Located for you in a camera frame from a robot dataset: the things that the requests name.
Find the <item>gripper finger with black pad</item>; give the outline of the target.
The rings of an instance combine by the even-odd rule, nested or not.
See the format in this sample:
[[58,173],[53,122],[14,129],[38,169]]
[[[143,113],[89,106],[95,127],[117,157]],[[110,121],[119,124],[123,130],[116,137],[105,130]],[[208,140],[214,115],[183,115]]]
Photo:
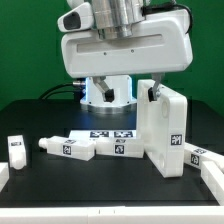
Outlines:
[[160,96],[159,85],[160,85],[163,77],[164,77],[163,73],[153,73],[152,74],[152,80],[154,81],[154,84],[148,90],[148,98],[149,98],[150,102],[156,101],[158,99],[158,97]]
[[114,90],[107,85],[105,76],[94,77],[93,84],[96,95],[101,97],[104,102],[112,103],[114,101]]

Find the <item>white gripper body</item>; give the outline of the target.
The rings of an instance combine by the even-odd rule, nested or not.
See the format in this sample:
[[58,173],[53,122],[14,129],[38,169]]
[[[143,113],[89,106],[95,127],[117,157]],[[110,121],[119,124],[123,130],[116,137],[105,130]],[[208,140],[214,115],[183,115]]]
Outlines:
[[127,38],[101,40],[94,30],[66,34],[66,71],[73,78],[183,71],[193,60],[189,26],[188,12],[175,10],[148,15]]

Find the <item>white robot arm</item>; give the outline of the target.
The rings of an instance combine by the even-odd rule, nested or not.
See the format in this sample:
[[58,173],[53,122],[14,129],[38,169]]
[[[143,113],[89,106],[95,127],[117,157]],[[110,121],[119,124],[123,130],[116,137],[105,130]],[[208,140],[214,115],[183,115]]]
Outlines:
[[130,77],[185,70],[192,62],[190,9],[175,0],[67,0],[57,20],[66,72],[87,81],[81,107],[121,112],[136,105]]

